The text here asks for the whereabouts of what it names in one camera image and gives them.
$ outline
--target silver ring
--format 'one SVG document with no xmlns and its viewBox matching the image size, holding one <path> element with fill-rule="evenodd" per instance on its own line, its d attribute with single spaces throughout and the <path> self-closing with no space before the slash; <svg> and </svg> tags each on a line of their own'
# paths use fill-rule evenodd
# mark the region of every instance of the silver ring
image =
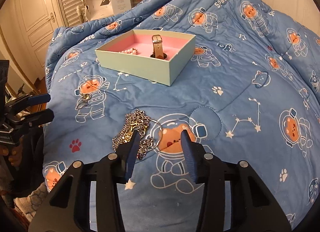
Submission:
<svg viewBox="0 0 320 232">
<path fill-rule="evenodd" d="M 159 143 L 161 142 L 162 135 L 163 135 L 163 129 L 162 129 L 161 124 L 160 124 L 158 121 L 153 120 L 153 119 L 150 119 L 150 121 L 151 121 L 151 122 L 154 122 L 154 123 L 156 123 L 156 124 L 158 124 L 158 125 L 159 125 L 159 127 L 160 127 L 160 131 L 161 131 L 161 136 L 160 136 L 160 138 L 159 138 L 159 140 L 158 140 L 157 144 L 156 144 L 155 146 L 153 146 L 151 149 L 147 150 L 147 152 L 152 151 L 152 150 L 154 150 L 154 149 L 156 149 L 156 148 L 158 147 Z"/>
</svg>

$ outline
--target red paw print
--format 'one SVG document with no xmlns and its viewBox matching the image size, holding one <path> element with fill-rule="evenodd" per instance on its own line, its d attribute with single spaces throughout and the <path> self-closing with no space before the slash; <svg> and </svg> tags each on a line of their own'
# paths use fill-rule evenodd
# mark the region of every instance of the red paw print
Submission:
<svg viewBox="0 0 320 232">
<path fill-rule="evenodd" d="M 77 151 L 80 150 L 81 144 L 82 144 L 82 143 L 79 142 L 79 139 L 76 139 L 76 140 L 73 140 L 73 141 L 72 141 L 72 144 L 70 144 L 69 147 L 70 147 L 71 151 L 72 151 L 73 153 L 75 153 L 75 152 L 77 152 Z"/>
</svg>

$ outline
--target white door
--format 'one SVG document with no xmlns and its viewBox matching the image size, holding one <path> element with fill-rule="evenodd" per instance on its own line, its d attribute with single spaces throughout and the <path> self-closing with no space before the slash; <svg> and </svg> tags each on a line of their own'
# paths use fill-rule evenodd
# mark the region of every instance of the white door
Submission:
<svg viewBox="0 0 320 232">
<path fill-rule="evenodd" d="M 53 31 L 58 27 L 51 0 L 14 0 L 21 34 L 39 79 L 45 76 L 44 64 Z"/>
</svg>

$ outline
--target bed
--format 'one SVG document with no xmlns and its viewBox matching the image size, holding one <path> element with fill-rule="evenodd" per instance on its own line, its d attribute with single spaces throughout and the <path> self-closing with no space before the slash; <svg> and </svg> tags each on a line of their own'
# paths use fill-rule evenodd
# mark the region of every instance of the bed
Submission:
<svg viewBox="0 0 320 232">
<path fill-rule="evenodd" d="M 99 65 L 94 50 L 133 28 L 196 35 L 195 55 L 172 86 Z M 315 33 L 261 0 L 143 0 L 114 17 L 58 28 L 45 69 L 55 113 L 44 127 L 48 190 L 73 161 L 113 152 L 125 114 L 138 108 L 164 131 L 118 185 L 126 231 L 195 231 L 203 186 L 188 175 L 183 129 L 223 161 L 248 161 L 295 228 L 319 192 L 319 52 Z M 79 94 L 93 80 L 97 100 L 83 110 Z M 150 136 L 159 138 L 156 124 Z M 228 196 L 226 206 L 230 216 Z M 94 183 L 90 221 L 96 230 Z"/>
</svg>

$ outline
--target silver bolt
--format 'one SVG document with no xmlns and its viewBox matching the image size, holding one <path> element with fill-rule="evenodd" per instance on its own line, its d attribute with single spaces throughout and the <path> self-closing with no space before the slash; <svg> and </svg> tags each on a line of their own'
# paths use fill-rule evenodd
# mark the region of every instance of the silver bolt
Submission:
<svg viewBox="0 0 320 232">
<path fill-rule="evenodd" d="M 242 168 L 246 168 L 249 166 L 249 164 L 246 161 L 241 161 L 239 164 Z"/>
<path fill-rule="evenodd" d="M 117 157 L 118 157 L 118 155 L 115 153 L 111 153 L 108 155 L 108 159 L 110 159 L 110 160 L 115 160 Z"/>
<path fill-rule="evenodd" d="M 79 168 L 81 166 L 81 162 L 80 161 L 76 161 L 76 162 L 73 163 L 72 166 L 75 167 L 75 168 Z"/>
<path fill-rule="evenodd" d="M 211 159 L 213 158 L 213 155 L 210 154 L 210 153 L 206 153 L 206 154 L 204 154 L 203 157 L 204 157 L 205 159 L 207 159 L 207 160 L 211 160 Z"/>
</svg>

